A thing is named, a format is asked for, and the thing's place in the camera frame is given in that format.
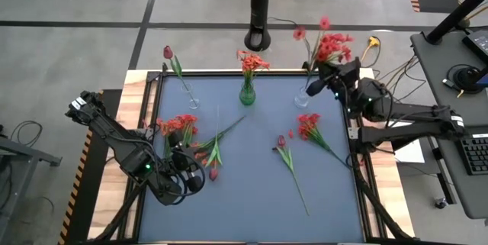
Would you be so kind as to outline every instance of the white paper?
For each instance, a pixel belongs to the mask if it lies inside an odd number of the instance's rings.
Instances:
[[[393,127],[408,126],[411,123],[398,122]],[[414,140],[401,149],[395,150],[395,157],[397,162],[406,163],[425,163],[424,155],[422,154],[422,148],[420,147],[419,140]]]

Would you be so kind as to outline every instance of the metal bracket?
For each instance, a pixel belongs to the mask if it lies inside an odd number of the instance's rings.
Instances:
[[[348,127],[349,139],[358,139],[358,127]]]

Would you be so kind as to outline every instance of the gray floor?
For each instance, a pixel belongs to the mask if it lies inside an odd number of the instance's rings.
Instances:
[[[141,22],[147,0],[0,0],[0,21],[134,21]],[[347,25],[436,25],[446,15],[415,13],[409,0],[270,0],[269,16],[315,24],[322,15],[333,24]],[[249,0],[156,0],[151,22],[248,23]],[[488,13],[473,19],[488,25]],[[245,31],[150,29],[147,31],[137,69],[161,66],[162,48],[168,44],[184,68],[238,68],[235,52],[244,49]],[[374,66],[383,75],[413,54],[413,32],[350,31],[356,38],[354,55],[361,55],[371,35],[382,41],[380,59]],[[0,123],[6,133],[23,120],[36,120],[44,132],[36,148],[63,156],[52,169],[39,166],[13,221],[12,244],[32,240],[35,244],[57,242],[75,168],[78,165],[85,128],[64,117],[64,112],[82,90],[120,89],[129,65],[138,29],[0,27]],[[306,51],[292,38],[292,31],[271,31],[272,45],[262,56],[274,68],[297,68]],[[374,52],[368,55],[371,63]],[[412,76],[424,78],[420,66]],[[395,96],[403,97],[417,82],[404,79]],[[404,102],[434,103],[427,85]],[[471,221],[460,205],[442,211],[432,207],[441,196],[437,180],[430,176],[407,176],[402,172],[407,204],[416,235],[425,240],[484,244],[488,228]],[[55,203],[39,199],[46,196]]]

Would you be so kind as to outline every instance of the red tulip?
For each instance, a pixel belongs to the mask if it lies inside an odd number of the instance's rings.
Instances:
[[[219,175],[219,171],[216,168],[212,168],[210,170],[210,173],[208,174],[208,177],[210,178],[210,180],[215,181],[218,175]]]
[[[284,139],[284,136],[280,135],[278,137],[278,147],[284,148],[284,146],[286,146],[286,144],[287,144],[287,141]]]
[[[171,48],[169,46],[166,46],[165,49],[162,51],[162,55],[166,59],[171,59],[171,58],[173,58],[173,51],[171,50]]]

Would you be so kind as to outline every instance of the clear glass vase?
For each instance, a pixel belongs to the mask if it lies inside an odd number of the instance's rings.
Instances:
[[[309,100],[310,96],[307,94],[307,88],[305,86],[301,87],[298,94],[295,95],[295,105],[298,108],[306,108]]]
[[[244,82],[242,84],[241,92],[239,93],[239,99],[243,105],[252,105],[256,100],[256,92],[252,82]]]

